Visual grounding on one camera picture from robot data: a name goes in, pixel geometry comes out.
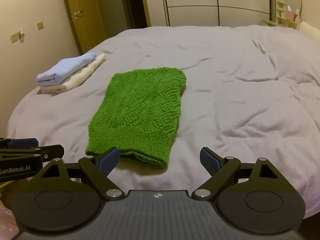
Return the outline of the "white wardrobe with panels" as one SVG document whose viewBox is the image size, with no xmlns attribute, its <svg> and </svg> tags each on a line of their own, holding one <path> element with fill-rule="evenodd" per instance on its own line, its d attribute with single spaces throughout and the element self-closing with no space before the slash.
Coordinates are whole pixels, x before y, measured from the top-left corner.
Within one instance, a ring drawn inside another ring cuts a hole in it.
<svg viewBox="0 0 320 240">
<path fill-rule="evenodd" d="M 147 24 L 240 27 L 274 18 L 274 0 L 143 0 Z"/>
</svg>

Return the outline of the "folded light blue garment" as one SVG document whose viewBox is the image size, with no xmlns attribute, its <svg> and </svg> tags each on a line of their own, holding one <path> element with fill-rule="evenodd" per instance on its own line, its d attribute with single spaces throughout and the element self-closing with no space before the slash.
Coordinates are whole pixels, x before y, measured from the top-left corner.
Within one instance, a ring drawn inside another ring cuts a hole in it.
<svg viewBox="0 0 320 240">
<path fill-rule="evenodd" d="M 64 79 L 91 63 L 96 57 L 95 52 L 90 52 L 81 56 L 62 59 L 49 70 L 39 74 L 36 77 L 36 82 L 39 86 L 59 85 Z"/>
</svg>

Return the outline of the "white bed duvet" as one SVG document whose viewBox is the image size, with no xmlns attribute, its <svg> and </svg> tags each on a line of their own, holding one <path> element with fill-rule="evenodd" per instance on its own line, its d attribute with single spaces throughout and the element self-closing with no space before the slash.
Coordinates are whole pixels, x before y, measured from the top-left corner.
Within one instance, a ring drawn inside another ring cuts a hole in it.
<svg viewBox="0 0 320 240">
<path fill-rule="evenodd" d="M 110 179 L 122 190 L 194 191 L 208 178 L 207 146 L 245 163 L 267 158 L 296 188 L 306 217 L 319 212 L 319 42 L 291 28 L 150 27 L 93 48 L 105 62 L 80 87 L 26 95 L 7 126 L 11 138 L 60 144 L 64 161 L 82 158 L 88 126 L 112 76 L 174 67 L 187 78 L 169 166 L 121 161 Z"/>
</svg>

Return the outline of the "white shelf with items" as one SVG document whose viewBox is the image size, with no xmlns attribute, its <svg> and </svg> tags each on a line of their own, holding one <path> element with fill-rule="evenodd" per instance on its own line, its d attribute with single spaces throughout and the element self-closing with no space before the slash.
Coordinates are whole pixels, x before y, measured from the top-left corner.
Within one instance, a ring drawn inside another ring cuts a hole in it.
<svg viewBox="0 0 320 240">
<path fill-rule="evenodd" d="M 275 19 L 263 20 L 263 24 L 298 29 L 300 9 L 301 0 L 276 0 Z"/>
</svg>

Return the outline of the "wall power socket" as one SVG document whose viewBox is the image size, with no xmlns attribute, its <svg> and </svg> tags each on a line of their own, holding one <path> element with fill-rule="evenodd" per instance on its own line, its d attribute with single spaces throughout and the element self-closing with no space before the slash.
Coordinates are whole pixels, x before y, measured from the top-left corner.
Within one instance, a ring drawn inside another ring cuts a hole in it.
<svg viewBox="0 0 320 240">
<path fill-rule="evenodd" d="M 11 40 L 11 43 L 15 43 L 17 41 L 20 41 L 21 43 L 23 43 L 24 37 L 25 37 L 25 33 L 22 30 L 20 30 L 17 33 L 12 34 L 10 36 L 10 40 Z"/>
</svg>

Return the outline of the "green knitted sweater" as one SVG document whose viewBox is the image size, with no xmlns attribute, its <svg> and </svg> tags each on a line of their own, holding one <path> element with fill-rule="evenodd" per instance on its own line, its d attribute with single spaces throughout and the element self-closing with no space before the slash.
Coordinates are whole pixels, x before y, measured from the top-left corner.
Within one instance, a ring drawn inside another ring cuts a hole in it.
<svg viewBox="0 0 320 240">
<path fill-rule="evenodd" d="M 114 74 L 89 123 L 86 153 L 116 147 L 125 160 L 167 168 L 186 81 L 169 67 Z"/>
</svg>

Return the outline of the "wall light switch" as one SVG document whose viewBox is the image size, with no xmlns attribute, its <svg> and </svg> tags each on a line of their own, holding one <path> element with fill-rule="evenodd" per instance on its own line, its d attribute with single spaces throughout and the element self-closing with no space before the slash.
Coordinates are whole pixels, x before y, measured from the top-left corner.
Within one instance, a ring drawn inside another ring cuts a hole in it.
<svg viewBox="0 0 320 240">
<path fill-rule="evenodd" d="M 38 30 L 44 29 L 44 24 L 43 24 L 43 22 L 37 23 L 37 28 L 38 28 Z"/>
</svg>

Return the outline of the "brown wooden door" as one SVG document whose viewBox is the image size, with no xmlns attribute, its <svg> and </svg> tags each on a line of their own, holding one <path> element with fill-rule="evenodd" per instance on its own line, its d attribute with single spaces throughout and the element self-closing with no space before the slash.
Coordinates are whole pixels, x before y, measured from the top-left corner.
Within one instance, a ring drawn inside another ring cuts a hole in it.
<svg viewBox="0 0 320 240">
<path fill-rule="evenodd" d="M 99 0 L 67 0 L 81 51 L 88 52 L 106 39 Z"/>
</svg>

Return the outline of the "folded cream white garment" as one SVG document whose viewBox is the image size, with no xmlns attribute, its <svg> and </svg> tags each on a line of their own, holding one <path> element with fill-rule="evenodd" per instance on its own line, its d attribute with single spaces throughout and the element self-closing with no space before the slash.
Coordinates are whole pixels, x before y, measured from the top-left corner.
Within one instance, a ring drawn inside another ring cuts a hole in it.
<svg viewBox="0 0 320 240">
<path fill-rule="evenodd" d="M 104 53 L 97 55 L 97 57 L 89 64 L 80 68 L 69 77 L 64 79 L 59 85 L 52 86 L 39 86 L 42 93 L 55 93 L 60 94 L 70 91 L 82 85 L 95 71 L 103 64 L 106 55 Z"/>
</svg>

